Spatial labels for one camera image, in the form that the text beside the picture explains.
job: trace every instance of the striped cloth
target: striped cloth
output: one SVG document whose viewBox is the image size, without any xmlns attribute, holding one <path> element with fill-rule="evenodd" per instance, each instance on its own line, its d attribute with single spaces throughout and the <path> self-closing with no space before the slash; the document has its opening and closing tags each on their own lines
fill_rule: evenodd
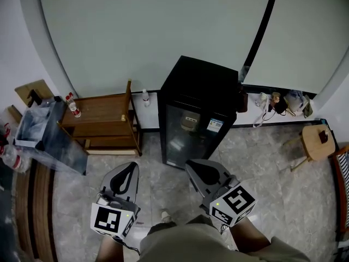
<svg viewBox="0 0 349 262">
<path fill-rule="evenodd" d="M 348 167 L 348 152 L 337 155 L 337 161 L 344 179 L 345 183 L 345 193 L 347 196 L 347 220 L 345 223 L 345 226 L 348 227 L 349 225 L 349 167 Z"/>
</svg>

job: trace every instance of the wooden stool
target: wooden stool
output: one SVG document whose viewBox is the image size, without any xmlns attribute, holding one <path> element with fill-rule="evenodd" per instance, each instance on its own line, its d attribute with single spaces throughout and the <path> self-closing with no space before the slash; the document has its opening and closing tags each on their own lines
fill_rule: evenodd
<svg viewBox="0 0 349 262">
<path fill-rule="evenodd" d="M 328 140 L 327 142 L 322 144 L 319 137 L 319 133 L 324 130 L 328 131 Z M 291 171 L 296 170 L 305 162 L 309 162 L 312 160 L 323 160 L 335 151 L 335 143 L 331 131 L 324 124 L 305 126 L 298 138 L 290 140 L 284 143 L 284 145 L 291 144 L 299 139 L 301 139 L 303 143 L 306 152 L 306 159 L 300 162 L 296 167 L 292 168 Z"/>
</svg>

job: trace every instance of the black refrigerator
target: black refrigerator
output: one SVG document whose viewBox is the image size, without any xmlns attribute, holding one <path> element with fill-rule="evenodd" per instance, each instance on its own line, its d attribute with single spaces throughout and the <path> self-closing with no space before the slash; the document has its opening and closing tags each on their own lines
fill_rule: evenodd
<svg viewBox="0 0 349 262">
<path fill-rule="evenodd" d="M 238 72 L 181 56 L 158 92 L 163 163 L 208 159 L 236 120 Z"/>
</svg>

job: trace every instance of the shoe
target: shoe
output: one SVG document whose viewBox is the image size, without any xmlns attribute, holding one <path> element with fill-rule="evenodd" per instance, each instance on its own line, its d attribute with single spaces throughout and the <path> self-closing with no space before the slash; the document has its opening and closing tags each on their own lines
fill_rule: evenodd
<svg viewBox="0 0 349 262">
<path fill-rule="evenodd" d="M 167 210 L 162 210 L 161 211 L 161 222 L 163 223 L 169 223 L 172 222 L 172 217 L 169 215 Z"/>
</svg>

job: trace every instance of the tile floor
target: tile floor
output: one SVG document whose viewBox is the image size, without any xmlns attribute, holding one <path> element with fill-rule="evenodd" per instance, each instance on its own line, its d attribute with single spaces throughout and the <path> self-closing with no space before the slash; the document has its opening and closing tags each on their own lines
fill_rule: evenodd
<svg viewBox="0 0 349 262">
<path fill-rule="evenodd" d="M 298 135 L 304 125 L 231 129 L 211 160 L 221 162 L 258 195 L 250 220 L 268 237 L 277 236 L 306 253 L 312 261 L 330 261 L 335 251 L 336 202 L 328 160 L 289 168 L 304 157 L 300 142 L 282 144 Z M 116 166 L 136 161 L 140 167 L 136 203 L 142 208 L 128 245 L 139 247 L 159 211 L 170 210 L 179 224 L 203 213 L 201 197 L 182 170 L 161 162 L 159 133 L 144 135 L 143 156 L 90 156 L 87 174 L 56 173 L 53 194 L 53 232 L 60 262 L 94 261 L 102 236 L 90 230 L 91 203 L 103 176 Z M 234 243 L 225 232 L 228 247 Z M 137 261 L 124 249 L 125 262 Z"/>
</svg>

